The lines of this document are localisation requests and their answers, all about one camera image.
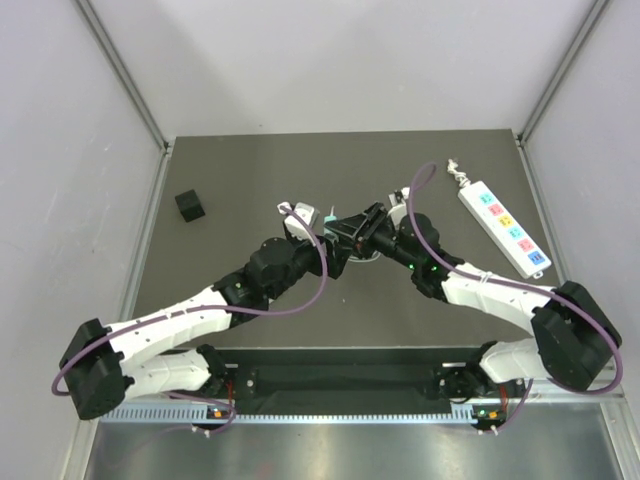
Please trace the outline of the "teal charger plug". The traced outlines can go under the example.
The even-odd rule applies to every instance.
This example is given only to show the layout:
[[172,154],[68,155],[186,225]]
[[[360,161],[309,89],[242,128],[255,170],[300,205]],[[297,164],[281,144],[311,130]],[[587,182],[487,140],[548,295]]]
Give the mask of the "teal charger plug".
[[324,217],[323,220],[323,231],[324,234],[327,235],[328,233],[331,233],[331,231],[328,229],[327,224],[333,221],[336,221],[337,217],[335,215],[328,215]]

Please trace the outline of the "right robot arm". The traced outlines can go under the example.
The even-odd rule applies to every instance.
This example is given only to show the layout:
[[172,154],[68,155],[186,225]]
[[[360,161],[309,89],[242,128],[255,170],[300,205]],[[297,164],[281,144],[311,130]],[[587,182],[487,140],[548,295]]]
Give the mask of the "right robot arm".
[[579,283],[545,287],[482,271],[442,249],[427,216],[403,212],[393,219],[381,203],[350,217],[328,217],[324,228],[335,246],[359,259],[379,253],[408,268],[425,297],[481,311],[527,333],[520,341],[479,348],[466,372],[478,395],[517,379],[548,379],[572,393],[595,395],[593,382],[609,362],[620,360],[620,334]]

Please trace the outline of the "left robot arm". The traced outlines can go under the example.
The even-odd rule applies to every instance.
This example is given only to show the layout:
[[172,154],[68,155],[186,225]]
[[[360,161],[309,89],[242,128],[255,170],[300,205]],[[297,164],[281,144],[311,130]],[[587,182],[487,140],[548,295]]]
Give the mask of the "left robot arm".
[[52,392],[69,397],[81,420],[157,393],[216,396],[226,387],[227,374],[215,349],[202,346],[176,354],[174,348],[275,315],[271,304],[305,275],[317,276],[322,284],[336,279],[350,254],[326,235],[270,238],[243,267],[186,300],[125,322],[88,320],[66,348]]

